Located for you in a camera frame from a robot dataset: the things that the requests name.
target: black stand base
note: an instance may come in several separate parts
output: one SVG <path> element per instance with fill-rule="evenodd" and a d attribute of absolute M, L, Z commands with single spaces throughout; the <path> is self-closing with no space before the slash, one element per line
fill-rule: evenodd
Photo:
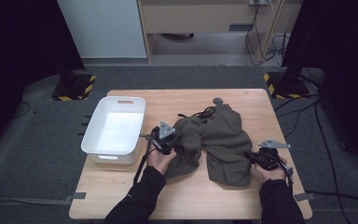
<path fill-rule="evenodd" d="M 294 83 L 285 83 L 283 81 L 284 72 L 268 72 L 265 80 L 268 83 L 269 93 L 273 98 L 293 98 L 289 95 L 307 96 L 310 94 L 307 86 L 300 79 Z"/>
<path fill-rule="evenodd" d="M 55 101 L 84 100 L 90 93 L 90 86 L 93 84 L 93 75 L 75 75 L 76 84 L 73 87 L 65 87 L 60 79 L 51 99 Z"/>

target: black sweater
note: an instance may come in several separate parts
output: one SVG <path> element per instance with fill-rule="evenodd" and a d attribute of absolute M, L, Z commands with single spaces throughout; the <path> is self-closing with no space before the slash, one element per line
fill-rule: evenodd
<path fill-rule="evenodd" d="M 156 208 L 158 195 L 164 186 L 165 177 L 154 167 L 146 166 L 141 181 L 110 211 L 103 223 L 146 223 Z M 259 193 L 263 224 L 305 223 L 284 180 L 266 181 Z"/>

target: white plastic bin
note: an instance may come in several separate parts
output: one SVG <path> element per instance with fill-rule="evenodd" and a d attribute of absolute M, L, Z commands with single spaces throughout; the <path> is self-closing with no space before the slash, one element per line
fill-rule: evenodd
<path fill-rule="evenodd" d="M 107 96 L 95 108 L 81 148 L 96 162 L 132 164 L 139 156 L 145 100 Z"/>

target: olive green garment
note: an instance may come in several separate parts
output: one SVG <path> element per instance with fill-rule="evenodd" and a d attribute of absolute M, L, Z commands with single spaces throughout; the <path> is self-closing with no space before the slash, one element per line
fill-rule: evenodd
<path fill-rule="evenodd" d="M 241 127 L 241 115 L 229 105 L 217 105 L 207 119 L 192 116 L 179 119 L 173 128 L 183 134 L 166 177 L 186 175 L 199 166 L 201 149 L 207 151 L 208 175 L 212 181 L 230 186 L 250 182 L 251 163 L 243 154 L 252 150 L 252 141 Z"/>

